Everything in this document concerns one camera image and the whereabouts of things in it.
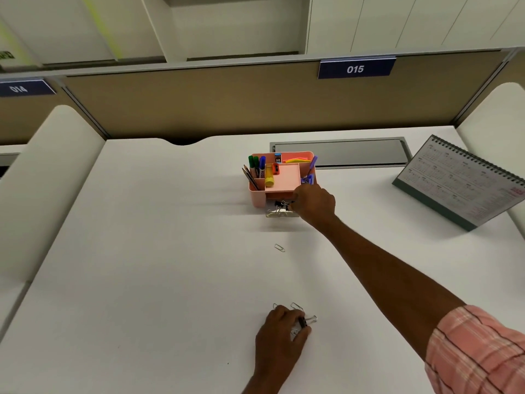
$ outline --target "yellow stripe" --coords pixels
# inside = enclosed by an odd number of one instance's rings
[[[12,48],[13,54],[15,54],[15,58],[21,60],[24,65],[36,65],[35,61],[33,61],[30,56],[23,50],[23,48],[18,44],[18,41],[15,39],[15,37],[11,34],[11,31],[4,25],[4,23],[0,20],[0,35],[7,40],[9,43],[9,46]]]
[[[120,51],[120,47],[117,45],[115,39],[113,39],[112,35],[109,33],[109,29],[107,28],[106,24],[98,14],[95,5],[91,0],[82,0],[86,8],[88,9],[89,14],[91,15],[91,18],[93,19],[95,26],[97,27],[98,31],[102,35],[102,37],[106,40],[106,43],[108,44],[109,49],[113,53],[116,59],[122,59],[122,52]]]

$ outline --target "desk organizer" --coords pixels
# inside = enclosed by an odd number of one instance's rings
[[[253,153],[252,156],[266,156],[266,165],[275,163],[275,153]],[[284,162],[293,158],[313,159],[313,153],[304,152],[281,152],[281,160]],[[260,191],[257,191],[250,182],[248,190],[254,207],[265,207],[266,200],[286,200],[293,198],[293,191],[301,185],[301,177],[308,174],[310,163],[280,163],[280,173],[273,176],[273,186],[266,187],[264,178],[255,178]],[[317,183],[316,168],[312,169],[314,183]]]

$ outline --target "pink plaid sleeve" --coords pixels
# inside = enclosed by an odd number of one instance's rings
[[[436,394],[524,394],[525,335],[475,306],[449,312],[428,342]]]

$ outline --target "brown partition panel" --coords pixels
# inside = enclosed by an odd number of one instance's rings
[[[525,51],[518,52],[516,56],[511,59],[505,67],[498,73],[498,75],[490,82],[490,84],[483,90],[483,92],[476,98],[476,101],[470,105],[466,112],[460,117],[457,124],[461,124],[467,116],[476,109],[476,107],[496,88],[503,83],[514,82],[525,88]]]
[[[0,98],[0,145],[25,144],[57,105],[74,108],[99,132],[86,115],[56,83],[47,81],[55,95]]]
[[[443,125],[499,65],[499,51],[399,57],[390,76],[317,79],[318,62],[68,77],[114,138],[201,138]]]

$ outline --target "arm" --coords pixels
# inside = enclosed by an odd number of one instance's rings
[[[290,340],[300,310],[277,306],[255,337],[255,370],[243,394],[277,394],[301,356],[312,328],[306,326]]]
[[[439,321],[464,302],[348,228],[334,213],[335,198],[319,185],[301,185],[294,194],[293,210],[334,245],[384,316],[425,360]]]

